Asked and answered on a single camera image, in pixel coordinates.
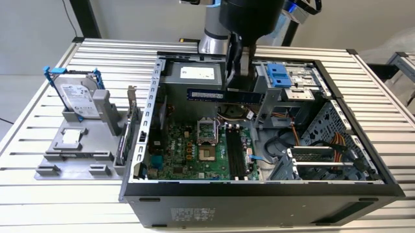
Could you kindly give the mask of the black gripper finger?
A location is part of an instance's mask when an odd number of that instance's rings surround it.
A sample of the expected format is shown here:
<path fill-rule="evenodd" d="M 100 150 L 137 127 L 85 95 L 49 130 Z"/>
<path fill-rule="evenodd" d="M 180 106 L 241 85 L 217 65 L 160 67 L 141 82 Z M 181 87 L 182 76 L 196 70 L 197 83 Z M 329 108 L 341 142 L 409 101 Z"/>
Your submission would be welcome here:
<path fill-rule="evenodd" d="M 254 78 L 254 67 L 252 65 L 254 51 L 256 47 L 242 47 L 240 75 L 233 78 L 232 83 L 226 88 L 250 91 Z"/>
<path fill-rule="evenodd" d="M 230 85 L 233 78 L 240 75 L 241 53 L 242 46 L 240 36 L 230 33 L 226 53 L 226 86 Z"/>

